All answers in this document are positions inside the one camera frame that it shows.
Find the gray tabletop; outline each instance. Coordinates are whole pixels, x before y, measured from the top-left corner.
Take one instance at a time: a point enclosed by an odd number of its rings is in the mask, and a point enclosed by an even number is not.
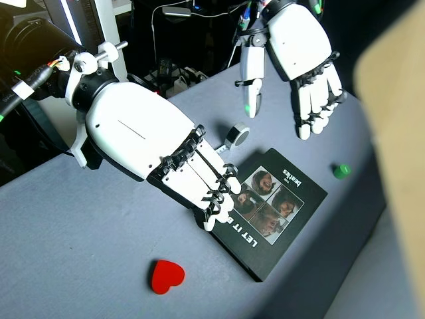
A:
[[[223,155],[240,165],[275,148],[328,192],[266,282],[254,282],[186,210],[104,162],[58,156],[0,189],[0,318],[321,318],[384,206],[370,132],[352,96],[322,134],[295,135],[290,88],[266,63],[258,117],[244,114],[230,68],[171,101],[218,147],[243,121],[248,139]],[[348,163],[335,179],[331,165]],[[186,271],[166,295],[153,261]]]

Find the red heart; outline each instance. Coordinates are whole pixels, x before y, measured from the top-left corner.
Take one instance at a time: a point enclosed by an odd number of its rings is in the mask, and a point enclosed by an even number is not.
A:
[[[152,276],[152,289],[157,294],[165,294],[171,286],[179,286],[185,279],[185,271],[171,261],[157,261]]]

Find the robotic hand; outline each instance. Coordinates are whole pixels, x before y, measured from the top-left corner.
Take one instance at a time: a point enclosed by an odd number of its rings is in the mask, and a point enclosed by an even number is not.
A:
[[[347,93],[342,89],[333,61],[329,39],[319,22],[294,0],[261,0],[259,12],[266,23],[264,29],[242,31],[241,75],[236,86],[243,86],[245,111],[250,118],[261,105],[264,57],[268,54],[284,81],[296,91],[294,107],[297,132],[301,139],[310,131],[320,134],[329,123],[335,107]]]
[[[51,34],[59,33],[40,20],[37,27],[42,25]],[[64,55],[44,62],[0,100],[0,121],[44,84],[51,89],[58,82],[66,102],[77,109],[77,135],[70,151],[81,167],[96,169],[106,159],[193,209],[198,225],[211,231],[216,221],[227,222],[234,205],[230,194],[240,193],[237,169],[225,164],[204,139],[203,126],[195,126],[156,93],[119,82],[108,70],[126,45],[103,43],[97,55],[72,45],[72,50],[63,49]]]

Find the album cover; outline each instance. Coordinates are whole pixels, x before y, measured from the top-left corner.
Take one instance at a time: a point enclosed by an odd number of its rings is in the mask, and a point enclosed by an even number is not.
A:
[[[264,281],[327,193],[274,149],[239,173],[227,223],[213,236],[257,281]]]

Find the green light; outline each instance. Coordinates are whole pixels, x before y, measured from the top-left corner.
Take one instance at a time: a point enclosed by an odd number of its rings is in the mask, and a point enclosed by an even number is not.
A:
[[[316,11],[316,13],[318,15],[321,13],[321,7],[320,7],[320,4],[319,3],[314,6],[314,11]]]

